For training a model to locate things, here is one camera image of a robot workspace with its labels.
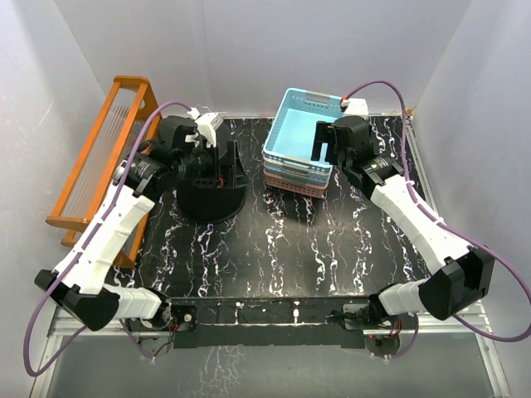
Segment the large black plastic bucket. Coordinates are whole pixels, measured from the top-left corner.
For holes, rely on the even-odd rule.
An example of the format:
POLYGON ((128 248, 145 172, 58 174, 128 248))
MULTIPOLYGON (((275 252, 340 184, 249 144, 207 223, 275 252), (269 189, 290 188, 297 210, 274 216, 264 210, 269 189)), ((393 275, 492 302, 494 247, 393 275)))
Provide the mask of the large black plastic bucket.
POLYGON ((220 186, 217 189, 193 187, 189 181, 177 183, 177 202, 180 211, 190 220, 208 224, 227 221, 235 216, 246 202, 248 183, 243 188, 231 189, 227 166, 227 141, 235 140, 229 126, 222 122, 217 129, 220 186))

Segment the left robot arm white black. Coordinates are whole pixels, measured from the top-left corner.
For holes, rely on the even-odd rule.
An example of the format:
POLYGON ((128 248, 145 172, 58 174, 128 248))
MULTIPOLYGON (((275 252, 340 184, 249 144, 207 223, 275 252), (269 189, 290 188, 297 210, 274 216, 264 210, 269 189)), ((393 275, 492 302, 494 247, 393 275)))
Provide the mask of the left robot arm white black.
POLYGON ((127 318, 164 330, 172 317, 170 298, 154 289, 108 285, 110 267, 165 192, 176 192, 187 218, 214 224, 243 207, 247 183, 237 143, 220 114, 168 116, 157 137, 122 160, 79 240, 54 269, 41 270, 35 284, 91 331, 127 318))

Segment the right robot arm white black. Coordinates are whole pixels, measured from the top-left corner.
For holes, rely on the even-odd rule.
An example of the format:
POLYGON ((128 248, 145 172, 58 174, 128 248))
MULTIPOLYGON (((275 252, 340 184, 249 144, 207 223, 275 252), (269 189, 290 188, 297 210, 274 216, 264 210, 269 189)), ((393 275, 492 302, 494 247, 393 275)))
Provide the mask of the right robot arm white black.
POLYGON ((486 250, 444 230, 403 167, 376 153, 371 125, 360 116, 316 124, 311 158, 341 169, 348 182, 382 209, 419 251, 429 277, 393 284, 371 295, 371 322, 387 329, 403 313, 428 312, 446 320, 482 299, 490 289, 494 258, 486 250))

